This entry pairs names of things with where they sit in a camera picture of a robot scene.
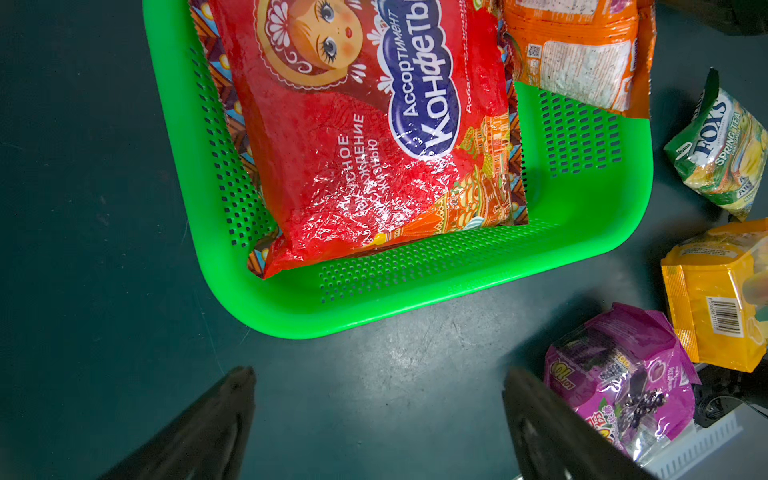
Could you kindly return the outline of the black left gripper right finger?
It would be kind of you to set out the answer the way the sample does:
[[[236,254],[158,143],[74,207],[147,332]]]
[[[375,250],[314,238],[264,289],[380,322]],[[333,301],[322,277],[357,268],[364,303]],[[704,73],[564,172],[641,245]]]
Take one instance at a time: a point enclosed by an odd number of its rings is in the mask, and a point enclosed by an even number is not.
[[[529,371],[508,371],[502,392],[525,479],[651,479]]]

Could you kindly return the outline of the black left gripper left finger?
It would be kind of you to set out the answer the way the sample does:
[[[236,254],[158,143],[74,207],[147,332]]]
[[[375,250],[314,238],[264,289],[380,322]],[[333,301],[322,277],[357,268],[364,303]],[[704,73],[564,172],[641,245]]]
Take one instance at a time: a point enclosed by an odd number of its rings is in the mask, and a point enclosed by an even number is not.
[[[103,479],[237,479],[254,417],[256,375],[238,366]]]

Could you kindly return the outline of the green plastic basket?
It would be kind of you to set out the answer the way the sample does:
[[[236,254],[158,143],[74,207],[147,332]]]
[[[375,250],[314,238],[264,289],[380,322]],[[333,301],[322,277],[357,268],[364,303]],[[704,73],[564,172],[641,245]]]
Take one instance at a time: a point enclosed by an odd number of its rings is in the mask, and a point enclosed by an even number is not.
[[[275,228],[249,177],[189,6],[147,1],[144,24],[205,280],[240,322],[314,339],[606,253],[639,225],[653,184],[648,121],[525,84],[521,116],[529,221],[451,233],[263,280],[246,265]]]

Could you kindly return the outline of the red Konfety candy bag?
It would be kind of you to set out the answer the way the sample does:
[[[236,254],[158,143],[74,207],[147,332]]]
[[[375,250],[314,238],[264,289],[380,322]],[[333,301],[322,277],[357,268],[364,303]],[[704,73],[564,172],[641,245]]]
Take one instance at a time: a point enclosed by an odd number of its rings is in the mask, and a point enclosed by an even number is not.
[[[268,212],[260,278],[528,221],[495,1],[193,1]]]

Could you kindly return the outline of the orange Fox's candy bag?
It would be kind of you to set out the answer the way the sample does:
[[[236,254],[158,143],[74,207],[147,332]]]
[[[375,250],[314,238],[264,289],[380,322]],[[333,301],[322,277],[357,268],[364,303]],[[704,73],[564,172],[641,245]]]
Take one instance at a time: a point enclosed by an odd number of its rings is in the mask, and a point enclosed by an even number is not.
[[[650,117],[656,5],[506,1],[514,80],[633,119]]]

